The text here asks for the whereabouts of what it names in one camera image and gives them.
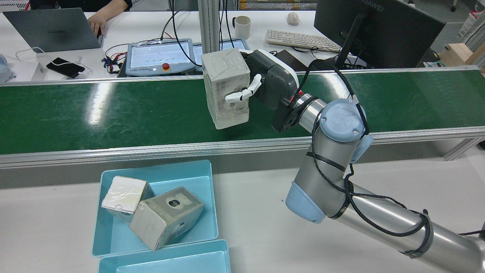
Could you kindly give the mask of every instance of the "desk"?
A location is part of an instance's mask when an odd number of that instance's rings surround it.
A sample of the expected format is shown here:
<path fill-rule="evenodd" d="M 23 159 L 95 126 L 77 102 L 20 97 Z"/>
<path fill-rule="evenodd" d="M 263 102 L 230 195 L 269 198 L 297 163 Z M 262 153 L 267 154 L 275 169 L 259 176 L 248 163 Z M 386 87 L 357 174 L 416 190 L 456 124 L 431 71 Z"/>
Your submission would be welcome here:
<path fill-rule="evenodd" d="M 410 209 L 426 208 L 432 221 L 454 232 L 474 231 L 485 219 L 485 155 L 472 149 L 466 154 L 451 162 L 428 158 L 355 164 L 352 181 Z M 275 159 L 277 164 L 286 160 Z M 231 162 L 247 164 L 234 157 Z M 213 168 L 231 162 L 213 162 Z M 282 200 L 296 173 L 287 168 L 213 176 L 219 238 L 228 242 L 233 273 L 439 273 L 337 221 L 313 224 L 290 212 Z M 51 176 L 64 175 L 67 181 L 85 174 L 68 169 Z M 28 188 L 0 190 L 0 271 L 97 272 L 99 259 L 91 256 L 96 178 L 34 187 L 36 177 L 27 181 Z"/>
<path fill-rule="evenodd" d="M 313 18 L 315 11 L 296 11 L 301 23 L 298 26 L 290 26 L 286 22 L 288 11 L 229 11 L 229 23 L 233 16 L 246 15 L 251 18 L 251 36 L 247 40 L 247 44 L 251 49 L 264 49 L 266 51 L 283 49 L 289 50 L 294 56 L 300 59 L 304 64 L 309 64 L 313 59 L 311 54 L 299 53 L 293 51 L 288 47 L 269 45 L 265 42 L 266 31 L 268 29 L 287 30 L 292 32 L 321 35 L 313 27 Z M 93 13 L 86 13 L 86 17 L 90 17 Z M 56 57 L 77 62 L 82 57 L 84 66 L 93 70 L 92 76 L 80 75 L 77 79 L 102 79 L 115 78 L 116 75 L 110 75 L 103 68 L 101 59 L 104 58 L 104 52 L 112 46 L 125 43 L 133 43 L 143 40 L 150 40 L 160 37 L 162 28 L 166 21 L 172 15 L 171 12 L 123 12 L 107 23 L 107 32 L 103 40 L 101 49 L 76 50 L 76 51 L 61 51 L 49 52 L 47 54 L 34 53 L 33 51 L 20 52 L 18 56 L 20 60 L 25 62 L 39 62 L 44 67 Z M 191 38 L 194 43 L 200 42 L 200 27 L 198 12 L 180 12 L 176 15 L 177 34 L 179 38 Z M 223 24 L 223 37 L 229 38 L 227 34 L 227 27 Z M 230 26 L 231 35 L 234 37 L 234 29 Z M 173 36 L 172 24 L 169 24 L 166 30 Z M 5 54 L 10 57 L 15 57 L 17 51 L 28 49 L 29 45 L 23 40 L 20 34 L 13 28 L 10 22 L 3 14 L 0 14 L 0 54 Z M 126 51 L 126 46 L 118 47 L 110 50 L 109 55 L 116 52 Z M 316 56 L 319 58 L 328 58 L 334 54 L 326 52 L 317 52 Z M 18 60 L 7 58 L 8 62 L 18 62 Z M 67 77 L 56 72 L 47 70 L 45 77 L 46 81 L 53 80 L 68 80 Z"/>

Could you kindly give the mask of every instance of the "light blue tray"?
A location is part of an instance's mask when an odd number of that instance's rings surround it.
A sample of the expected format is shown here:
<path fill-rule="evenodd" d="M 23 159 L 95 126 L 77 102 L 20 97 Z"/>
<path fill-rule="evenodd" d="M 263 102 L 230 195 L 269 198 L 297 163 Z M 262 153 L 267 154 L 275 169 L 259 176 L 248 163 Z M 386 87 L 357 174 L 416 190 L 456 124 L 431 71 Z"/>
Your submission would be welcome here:
<path fill-rule="evenodd" d="M 213 240 L 105 257 L 99 273 L 230 273 L 225 240 Z"/>
<path fill-rule="evenodd" d="M 111 213 L 101 207 L 101 202 L 116 175 L 146 180 L 150 183 L 156 195 L 184 186 L 204 202 L 205 207 L 197 224 L 179 238 L 168 242 L 166 246 L 214 240 L 219 235 L 210 161 L 201 160 L 105 171 L 101 175 L 93 256 L 118 255 L 148 250 L 148 247 L 130 230 L 127 223 L 114 218 Z"/>

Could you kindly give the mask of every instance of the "monitor stand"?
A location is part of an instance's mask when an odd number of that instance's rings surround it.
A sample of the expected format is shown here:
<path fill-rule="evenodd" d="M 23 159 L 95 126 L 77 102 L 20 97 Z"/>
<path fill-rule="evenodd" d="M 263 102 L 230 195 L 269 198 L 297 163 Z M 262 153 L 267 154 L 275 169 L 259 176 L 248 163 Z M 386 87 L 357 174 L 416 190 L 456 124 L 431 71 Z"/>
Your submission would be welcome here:
<path fill-rule="evenodd" d="M 342 50 L 338 54 L 337 58 L 332 57 L 332 58 L 326 59 L 325 60 L 326 62 L 335 66 L 335 68 L 339 70 L 343 68 L 343 64 L 345 63 L 345 60 L 349 55 L 350 48 L 352 47 L 356 39 L 357 33 L 365 17 L 366 15 L 364 13 L 360 13 L 355 17 L 354 22 L 352 23 L 352 27 L 350 28 L 349 34 L 347 35 L 345 42 L 343 43 Z"/>

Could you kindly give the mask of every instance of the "computer mouse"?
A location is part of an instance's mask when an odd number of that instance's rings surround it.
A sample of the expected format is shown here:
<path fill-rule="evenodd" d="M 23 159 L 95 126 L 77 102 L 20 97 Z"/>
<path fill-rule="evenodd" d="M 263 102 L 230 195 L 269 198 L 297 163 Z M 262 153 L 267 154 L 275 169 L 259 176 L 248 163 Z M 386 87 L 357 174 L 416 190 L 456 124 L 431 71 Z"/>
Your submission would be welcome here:
<path fill-rule="evenodd" d="M 12 72 L 8 69 L 7 65 L 7 59 L 0 54 L 0 83 L 6 82 L 12 75 Z"/>
<path fill-rule="evenodd" d="M 289 25 L 297 26 L 300 23 L 300 18 L 296 12 L 290 12 L 288 13 L 288 17 L 286 18 L 286 21 L 288 22 Z"/>

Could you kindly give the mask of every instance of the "laptop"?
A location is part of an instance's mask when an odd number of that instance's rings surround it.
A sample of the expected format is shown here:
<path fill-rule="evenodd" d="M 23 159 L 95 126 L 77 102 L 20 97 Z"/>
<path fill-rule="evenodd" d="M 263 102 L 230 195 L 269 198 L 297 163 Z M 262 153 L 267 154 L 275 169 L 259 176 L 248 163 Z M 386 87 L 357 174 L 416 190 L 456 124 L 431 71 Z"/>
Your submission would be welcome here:
<path fill-rule="evenodd" d="M 30 47 L 44 52 L 100 48 L 81 8 L 3 12 Z"/>

